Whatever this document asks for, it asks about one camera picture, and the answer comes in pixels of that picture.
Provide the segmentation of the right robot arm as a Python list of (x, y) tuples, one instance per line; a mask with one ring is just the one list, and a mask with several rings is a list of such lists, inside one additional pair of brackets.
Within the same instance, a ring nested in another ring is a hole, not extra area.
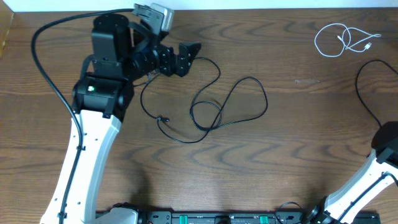
[(397, 122), (383, 124), (374, 135), (371, 147), (364, 165), (325, 200), (325, 211), (340, 223), (352, 223), (374, 197), (397, 183)]

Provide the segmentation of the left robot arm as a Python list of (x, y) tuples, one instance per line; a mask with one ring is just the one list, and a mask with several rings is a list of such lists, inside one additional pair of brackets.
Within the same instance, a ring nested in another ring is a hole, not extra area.
[(200, 43), (162, 45), (174, 11), (159, 4), (135, 5), (131, 22), (125, 9), (94, 13), (93, 53), (84, 60), (67, 104), (70, 141), (55, 192), (42, 223), (147, 223), (147, 215), (127, 205), (96, 212), (98, 191), (111, 146), (134, 96), (134, 81), (150, 72), (186, 75)]

